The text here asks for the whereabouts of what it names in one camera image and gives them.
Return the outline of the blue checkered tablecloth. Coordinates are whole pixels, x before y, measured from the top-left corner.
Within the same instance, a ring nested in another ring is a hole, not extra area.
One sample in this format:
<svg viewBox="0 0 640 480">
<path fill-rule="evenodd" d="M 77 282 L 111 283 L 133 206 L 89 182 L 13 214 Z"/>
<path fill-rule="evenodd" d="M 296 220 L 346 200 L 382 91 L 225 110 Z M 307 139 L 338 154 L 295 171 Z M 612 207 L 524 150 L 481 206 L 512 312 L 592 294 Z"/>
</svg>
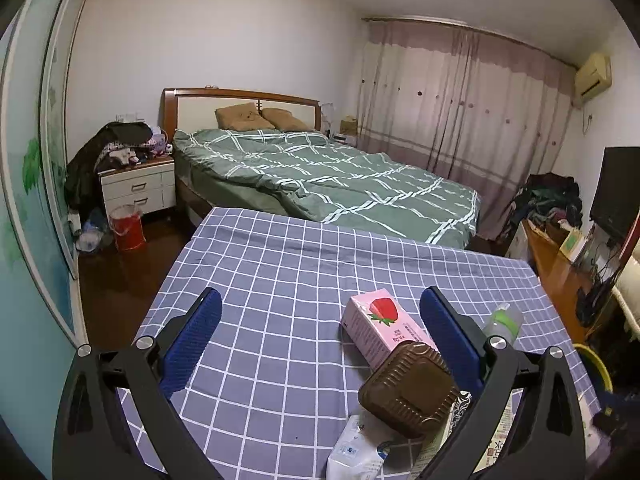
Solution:
<svg viewBox="0 0 640 480">
<path fill-rule="evenodd" d="M 430 286 L 478 324 L 504 304 L 518 307 L 518 348 L 560 347 L 582 404 L 599 409 L 526 262 L 263 212 L 214 209 L 168 271 L 139 334 L 156 335 L 203 289 L 216 289 L 221 321 L 172 404 L 224 478 L 319 479 L 370 375 L 342 330 L 348 300 L 384 289 L 417 315 Z"/>
</svg>

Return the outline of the beige air conditioner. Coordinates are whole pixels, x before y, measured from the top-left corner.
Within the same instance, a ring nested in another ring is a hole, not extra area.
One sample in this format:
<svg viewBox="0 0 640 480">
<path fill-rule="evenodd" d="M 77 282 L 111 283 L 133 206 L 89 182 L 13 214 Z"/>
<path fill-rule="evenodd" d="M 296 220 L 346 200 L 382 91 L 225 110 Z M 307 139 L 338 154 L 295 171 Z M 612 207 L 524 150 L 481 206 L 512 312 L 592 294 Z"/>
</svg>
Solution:
<svg viewBox="0 0 640 480">
<path fill-rule="evenodd" d="M 575 75 L 574 107 L 582 108 L 585 102 L 600 96 L 603 91 L 608 90 L 611 86 L 610 57 L 601 52 L 594 52 Z"/>
</svg>

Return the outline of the pink striped curtain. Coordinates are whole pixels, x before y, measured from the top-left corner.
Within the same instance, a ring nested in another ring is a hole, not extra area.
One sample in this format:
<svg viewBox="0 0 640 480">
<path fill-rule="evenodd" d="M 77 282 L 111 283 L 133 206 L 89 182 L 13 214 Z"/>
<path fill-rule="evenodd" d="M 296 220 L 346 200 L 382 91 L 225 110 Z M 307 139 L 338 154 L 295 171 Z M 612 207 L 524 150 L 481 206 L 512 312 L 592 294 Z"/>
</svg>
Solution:
<svg viewBox="0 0 640 480">
<path fill-rule="evenodd" d="M 575 74 L 546 52 L 488 32 L 370 21 L 358 146 L 474 188 L 480 236 L 495 238 L 516 191 L 559 156 Z"/>
</svg>

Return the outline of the yellow rimmed trash bin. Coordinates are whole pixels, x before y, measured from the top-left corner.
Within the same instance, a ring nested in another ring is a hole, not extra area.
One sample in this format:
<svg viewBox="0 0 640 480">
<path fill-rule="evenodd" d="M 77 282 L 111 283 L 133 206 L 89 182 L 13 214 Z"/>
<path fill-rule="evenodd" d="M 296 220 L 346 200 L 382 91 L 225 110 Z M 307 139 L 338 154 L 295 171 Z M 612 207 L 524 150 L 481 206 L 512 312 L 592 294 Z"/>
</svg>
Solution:
<svg viewBox="0 0 640 480">
<path fill-rule="evenodd" d="M 605 393 L 613 392 L 613 383 L 610 373 L 606 369 L 604 363 L 591 348 L 579 342 L 574 343 L 574 349 L 578 353 L 582 365 L 585 367 L 587 375 L 592 383 L 594 392 L 599 399 Z"/>
</svg>

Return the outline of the right brown pillow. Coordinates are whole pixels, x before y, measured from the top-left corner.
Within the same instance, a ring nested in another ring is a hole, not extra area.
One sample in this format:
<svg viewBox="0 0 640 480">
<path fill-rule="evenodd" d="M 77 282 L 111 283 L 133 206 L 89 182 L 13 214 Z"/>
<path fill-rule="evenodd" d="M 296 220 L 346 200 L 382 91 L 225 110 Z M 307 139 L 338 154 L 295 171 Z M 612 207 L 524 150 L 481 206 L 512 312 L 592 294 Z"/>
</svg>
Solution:
<svg viewBox="0 0 640 480">
<path fill-rule="evenodd" d="M 267 107 L 260 111 L 262 118 L 270 122 L 274 128 L 283 132 L 311 131 L 302 120 L 296 118 L 289 110 L 277 107 Z"/>
</svg>

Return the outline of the red bucket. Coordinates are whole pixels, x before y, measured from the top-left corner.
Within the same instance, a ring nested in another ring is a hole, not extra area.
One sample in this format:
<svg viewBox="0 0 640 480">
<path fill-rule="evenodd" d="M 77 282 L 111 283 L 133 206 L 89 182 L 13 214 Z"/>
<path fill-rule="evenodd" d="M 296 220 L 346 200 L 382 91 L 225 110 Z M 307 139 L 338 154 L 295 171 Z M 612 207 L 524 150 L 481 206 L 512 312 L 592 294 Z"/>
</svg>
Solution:
<svg viewBox="0 0 640 480">
<path fill-rule="evenodd" d="M 141 210 L 134 204 L 118 206 L 108 214 L 119 252 L 131 252 L 145 244 L 141 219 Z"/>
</svg>

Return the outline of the pink strawberry milk carton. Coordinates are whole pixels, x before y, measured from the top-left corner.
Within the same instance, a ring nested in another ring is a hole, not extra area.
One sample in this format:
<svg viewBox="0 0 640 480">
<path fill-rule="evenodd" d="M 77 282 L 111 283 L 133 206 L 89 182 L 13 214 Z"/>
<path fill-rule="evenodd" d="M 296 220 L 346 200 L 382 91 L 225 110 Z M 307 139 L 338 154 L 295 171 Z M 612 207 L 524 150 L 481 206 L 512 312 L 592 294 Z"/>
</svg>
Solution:
<svg viewBox="0 0 640 480">
<path fill-rule="evenodd" d="M 437 349 L 428 331 L 386 289 L 352 296 L 341 324 L 371 370 L 377 370 L 405 341 L 423 342 Z"/>
</svg>

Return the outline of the white tissue pack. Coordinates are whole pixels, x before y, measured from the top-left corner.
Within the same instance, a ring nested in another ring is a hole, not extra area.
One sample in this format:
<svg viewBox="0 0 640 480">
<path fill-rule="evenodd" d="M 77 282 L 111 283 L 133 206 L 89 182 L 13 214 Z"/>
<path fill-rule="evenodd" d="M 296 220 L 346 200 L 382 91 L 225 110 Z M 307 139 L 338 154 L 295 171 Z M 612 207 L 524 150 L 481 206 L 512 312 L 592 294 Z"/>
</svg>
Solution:
<svg viewBox="0 0 640 480">
<path fill-rule="evenodd" d="M 378 476 L 397 434 L 371 413 L 349 417 L 326 461 L 326 480 L 371 480 Z"/>
</svg>

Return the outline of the green plaid duvet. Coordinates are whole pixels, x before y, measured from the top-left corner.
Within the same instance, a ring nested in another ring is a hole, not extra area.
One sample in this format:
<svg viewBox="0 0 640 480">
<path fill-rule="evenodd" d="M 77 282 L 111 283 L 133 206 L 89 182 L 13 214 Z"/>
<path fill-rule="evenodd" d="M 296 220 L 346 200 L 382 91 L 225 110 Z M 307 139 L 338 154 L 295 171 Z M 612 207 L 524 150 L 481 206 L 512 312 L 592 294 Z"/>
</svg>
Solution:
<svg viewBox="0 0 640 480">
<path fill-rule="evenodd" d="M 174 150 L 180 182 L 211 205 L 460 249 L 476 233 L 472 188 L 318 132 L 179 130 Z"/>
</svg>

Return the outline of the clear bottle green cap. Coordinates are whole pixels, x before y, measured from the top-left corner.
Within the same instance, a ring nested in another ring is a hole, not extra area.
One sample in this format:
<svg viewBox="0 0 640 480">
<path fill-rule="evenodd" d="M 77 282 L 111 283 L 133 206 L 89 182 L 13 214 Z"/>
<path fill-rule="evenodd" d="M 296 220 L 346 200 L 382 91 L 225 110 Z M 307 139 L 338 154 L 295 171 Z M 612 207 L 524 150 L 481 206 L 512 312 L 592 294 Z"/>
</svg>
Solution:
<svg viewBox="0 0 640 480">
<path fill-rule="evenodd" d="M 499 304 L 486 322 L 483 333 L 487 337 L 502 337 L 511 346 L 518 339 L 524 315 L 515 304 Z"/>
</svg>

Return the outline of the brown plastic food tray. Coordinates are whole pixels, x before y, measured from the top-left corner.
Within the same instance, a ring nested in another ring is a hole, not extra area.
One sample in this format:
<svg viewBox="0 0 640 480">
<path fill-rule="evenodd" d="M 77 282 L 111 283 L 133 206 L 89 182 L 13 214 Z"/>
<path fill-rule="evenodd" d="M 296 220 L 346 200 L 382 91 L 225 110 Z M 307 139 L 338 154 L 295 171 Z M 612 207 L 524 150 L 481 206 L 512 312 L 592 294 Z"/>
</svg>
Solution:
<svg viewBox="0 0 640 480">
<path fill-rule="evenodd" d="M 404 341 L 358 391 L 360 405 L 408 439 L 433 437 L 459 389 L 442 356 L 425 342 Z"/>
</svg>

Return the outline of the white bedside cabinet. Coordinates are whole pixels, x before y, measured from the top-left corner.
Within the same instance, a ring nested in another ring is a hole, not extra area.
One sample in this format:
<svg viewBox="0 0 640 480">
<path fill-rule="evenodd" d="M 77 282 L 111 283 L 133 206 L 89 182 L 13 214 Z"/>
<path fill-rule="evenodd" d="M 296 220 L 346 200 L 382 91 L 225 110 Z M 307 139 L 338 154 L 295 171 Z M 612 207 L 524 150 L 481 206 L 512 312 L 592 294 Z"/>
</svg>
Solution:
<svg viewBox="0 0 640 480">
<path fill-rule="evenodd" d="M 108 216 L 121 206 L 135 206 L 142 214 L 176 206 L 175 162 L 170 156 L 125 169 L 105 170 L 99 178 Z"/>
</svg>

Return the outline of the plastic bags on floor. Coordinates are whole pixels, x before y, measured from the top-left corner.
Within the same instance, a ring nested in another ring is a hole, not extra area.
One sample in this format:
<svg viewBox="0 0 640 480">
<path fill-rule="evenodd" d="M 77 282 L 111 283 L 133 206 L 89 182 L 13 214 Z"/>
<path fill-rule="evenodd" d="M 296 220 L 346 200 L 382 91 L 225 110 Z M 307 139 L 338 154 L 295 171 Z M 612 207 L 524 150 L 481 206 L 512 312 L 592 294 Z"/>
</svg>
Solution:
<svg viewBox="0 0 640 480">
<path fill-rule="evenodd" d="M 93 209 L 81 228 L 75 247 L 78 252 L 93 254 L 110 246 L 112 241 L 113 234 L 104 213 L 99 209 Z"/>
</svg>

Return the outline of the dark clothes pile on cabinet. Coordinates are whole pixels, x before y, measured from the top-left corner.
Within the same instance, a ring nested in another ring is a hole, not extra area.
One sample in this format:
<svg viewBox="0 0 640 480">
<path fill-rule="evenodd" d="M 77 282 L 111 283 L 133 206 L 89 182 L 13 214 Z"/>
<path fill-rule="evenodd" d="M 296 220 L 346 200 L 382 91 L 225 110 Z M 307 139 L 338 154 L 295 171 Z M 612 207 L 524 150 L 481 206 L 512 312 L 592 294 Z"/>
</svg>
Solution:
<svg viewBox="0 0 640 480">
<path fill-rule="evenodd" d="M 104 210 L 99 172 L 130 165 L 137 156 L 149 160 L 166 154 L 166 132 L 146 122 L 109 122 L 103 126 L 66 166 L 64 200 L 85 221 Z"/>
</svg>

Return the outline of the clothes pile on desk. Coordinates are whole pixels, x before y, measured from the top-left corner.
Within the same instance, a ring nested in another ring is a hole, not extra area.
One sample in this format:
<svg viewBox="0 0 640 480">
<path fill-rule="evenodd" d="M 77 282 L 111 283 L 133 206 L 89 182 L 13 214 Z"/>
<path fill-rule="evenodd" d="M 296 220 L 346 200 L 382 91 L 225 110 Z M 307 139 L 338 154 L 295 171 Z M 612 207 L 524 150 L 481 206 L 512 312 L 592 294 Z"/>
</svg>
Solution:
<svg viewBox="0 0 640 480">
<path fill-rule="evenodd" d="M 572 228 L 582 226 L 582 199 L 579 185 L 573 177 L 562 177 L 553 172 L 531 174 L 515 193 L 501 235 L 511 238 L 523 220 L 532 220 L 536 226 L 547 221 L 566 220 Z"/>
</svg>

